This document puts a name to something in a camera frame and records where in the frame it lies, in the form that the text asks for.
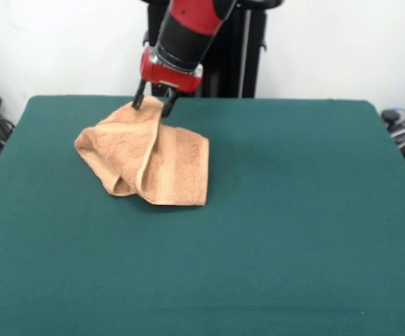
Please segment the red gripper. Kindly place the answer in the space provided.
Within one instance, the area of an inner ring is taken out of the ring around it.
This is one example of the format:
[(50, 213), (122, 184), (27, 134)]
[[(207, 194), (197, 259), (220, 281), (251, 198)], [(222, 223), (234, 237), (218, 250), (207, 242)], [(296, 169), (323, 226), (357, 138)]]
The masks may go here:
[(203, 66), (199, 64), (193, 71), (176, 70), (162, 62), (155, 49), (145, 47), (140, 63), (140, 76), (137, 91), (131, 102), (131, 107), (138, 111), (144, 99), (146, 83), (167, 85), (167, 100), (163, 104), (161, 117), (167, 118), (174, 108), (179, 92), (193, 93), (198, 89), (203, 79)]

